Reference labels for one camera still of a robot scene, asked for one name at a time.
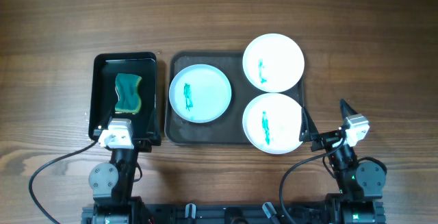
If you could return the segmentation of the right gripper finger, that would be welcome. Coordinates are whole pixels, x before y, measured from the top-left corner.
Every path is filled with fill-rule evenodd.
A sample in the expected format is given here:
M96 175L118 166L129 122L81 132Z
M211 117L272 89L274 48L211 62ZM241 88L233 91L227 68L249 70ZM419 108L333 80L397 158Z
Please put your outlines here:
M344 99L339 100L339 107L343 120L348 117L358 115L358 112L355 111Z
M319 137L319 132L315 126L315 123L311 119L306 107L302 107L302 122L300 126L299 140L302 142L315 141Z

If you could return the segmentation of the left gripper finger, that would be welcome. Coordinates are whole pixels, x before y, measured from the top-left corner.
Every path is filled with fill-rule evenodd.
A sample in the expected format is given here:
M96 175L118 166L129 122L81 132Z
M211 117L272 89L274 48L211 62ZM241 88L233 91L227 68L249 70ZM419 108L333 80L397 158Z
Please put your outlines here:
M98 129L104 130L107 129L109 122L112 119L114 110L110 109L106 114L103 115L103 118L98 123Z
M150 141L160 141L160 128L157 117L157 109L154 108L151 112L149 124L146 129L147 138Z

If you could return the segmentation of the white plate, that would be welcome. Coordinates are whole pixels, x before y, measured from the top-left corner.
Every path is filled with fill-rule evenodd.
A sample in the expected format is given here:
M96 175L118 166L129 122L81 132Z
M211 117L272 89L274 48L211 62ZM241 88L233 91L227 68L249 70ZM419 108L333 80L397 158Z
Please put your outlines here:
M264 34L245 49L242 68L254 87L264 92L284 92L303 76L305 58L291 38L283 34Z
M259 150L270 154L289 153L301 146L301 122L301 106L280 93L255 97L242 116L247 139Z

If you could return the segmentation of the green yellow sponge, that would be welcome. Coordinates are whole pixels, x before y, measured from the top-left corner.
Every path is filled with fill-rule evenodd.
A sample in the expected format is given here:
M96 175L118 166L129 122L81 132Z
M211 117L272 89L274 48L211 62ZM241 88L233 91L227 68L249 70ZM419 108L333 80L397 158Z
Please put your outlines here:
M137 114L142 106L138 87L142 78L138 75L119 73L115 80L115 89L118 101L115 105L116 113Z

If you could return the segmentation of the light blue plate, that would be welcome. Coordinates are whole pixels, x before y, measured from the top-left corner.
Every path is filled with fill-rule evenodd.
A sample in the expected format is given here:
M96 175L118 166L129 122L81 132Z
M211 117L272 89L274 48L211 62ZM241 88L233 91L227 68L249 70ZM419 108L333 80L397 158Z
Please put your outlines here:
M194 64L179 71L168 98L175 113L193 123L208 123L225 113L232 98L231 84L218 68Z

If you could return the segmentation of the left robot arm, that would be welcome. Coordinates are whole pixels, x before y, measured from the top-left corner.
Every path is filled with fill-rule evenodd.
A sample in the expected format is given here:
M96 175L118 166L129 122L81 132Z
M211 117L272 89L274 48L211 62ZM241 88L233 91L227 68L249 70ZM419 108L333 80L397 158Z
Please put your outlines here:
M141 171L139 153L161 145L156 109L139 114L123 114L113 108L105 114L91 112L89 137L111 151L111 158L90 172L94 205L83 209L81 222L154 223L151 211L132 191L135 173Z

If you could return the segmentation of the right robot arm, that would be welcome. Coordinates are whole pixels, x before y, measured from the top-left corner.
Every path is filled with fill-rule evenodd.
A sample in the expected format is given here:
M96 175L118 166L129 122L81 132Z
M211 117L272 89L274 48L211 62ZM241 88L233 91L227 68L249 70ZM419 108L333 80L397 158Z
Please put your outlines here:
M305 107L299 139L311 143L311 151L323 150L324 167L335 179L339 192L329 193L324 201L306 203L301 208L308 223L385 223L383 197L387 167L371 157L358 158L353 147L369 129L364 115L339 101L343 123L336 130L320 133Z

